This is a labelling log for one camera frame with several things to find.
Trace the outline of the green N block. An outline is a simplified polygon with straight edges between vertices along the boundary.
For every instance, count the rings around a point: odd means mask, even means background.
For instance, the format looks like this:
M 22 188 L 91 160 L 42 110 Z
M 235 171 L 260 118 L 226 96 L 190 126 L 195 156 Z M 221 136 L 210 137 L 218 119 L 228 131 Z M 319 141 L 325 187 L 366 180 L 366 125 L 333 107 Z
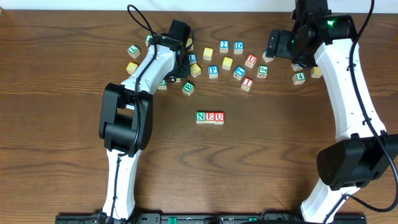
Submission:
M 205 124 L 206 123 L 206 118 L 205 118 L 206 113 L 204 111 L 197 111 L 196 112 L 196 124 Z

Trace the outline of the red E block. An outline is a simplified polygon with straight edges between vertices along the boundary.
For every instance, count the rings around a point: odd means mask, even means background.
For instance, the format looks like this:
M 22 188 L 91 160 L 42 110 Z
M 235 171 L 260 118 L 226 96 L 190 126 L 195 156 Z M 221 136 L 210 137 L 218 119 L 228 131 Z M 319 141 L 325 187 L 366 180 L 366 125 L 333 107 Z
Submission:
M 215 122 L 215 113 L 214 112 L 206 112 L 205 113 L 205 123 L 211 124 Z

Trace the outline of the green R block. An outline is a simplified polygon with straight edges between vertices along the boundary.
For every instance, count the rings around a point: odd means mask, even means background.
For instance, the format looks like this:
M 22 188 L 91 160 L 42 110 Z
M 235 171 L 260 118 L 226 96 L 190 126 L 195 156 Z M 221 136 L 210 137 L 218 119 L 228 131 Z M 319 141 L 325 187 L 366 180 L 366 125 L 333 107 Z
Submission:
M 171 79 L 171 81 L 170 82 L 172 82 L 172 83 L 180 83 L 181 82 L 181 80 L 180 80 L 180 78 L 177 78 L 177 79 Z

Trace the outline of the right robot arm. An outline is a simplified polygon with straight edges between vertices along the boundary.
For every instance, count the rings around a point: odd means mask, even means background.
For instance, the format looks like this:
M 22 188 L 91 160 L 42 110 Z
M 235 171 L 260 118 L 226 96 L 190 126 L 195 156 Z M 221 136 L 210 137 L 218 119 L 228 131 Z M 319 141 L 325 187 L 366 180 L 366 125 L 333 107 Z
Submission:
M 362 30 L 353 18 L 334 15 L 327 0 L 297 0 L 292 30 L 273 30 L 266 55 L 319 69 L 330 98 L 336 142 L 317 156 L 319 180 L 300 204 L 302 223 L 333 223 L 359 189 L 397 172 L 397 136 L 388 134 L 372 103 L 359 58 Z

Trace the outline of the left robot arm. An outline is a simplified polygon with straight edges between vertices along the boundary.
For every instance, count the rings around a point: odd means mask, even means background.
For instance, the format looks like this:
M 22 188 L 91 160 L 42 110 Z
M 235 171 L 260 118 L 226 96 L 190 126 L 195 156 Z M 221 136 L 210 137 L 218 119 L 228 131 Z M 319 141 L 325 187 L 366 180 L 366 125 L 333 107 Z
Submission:
M 137 163 L 152 134 L 154 93 L 161 83 L 190 73 L 186 52 L 194 43 L 193 34 L 160 34 L 147 42 L 147 55 L 129 78 L 104 89 L 99 136 L 106 148 L 109 176 L 100 223 L 127 223 L 132 217 Z

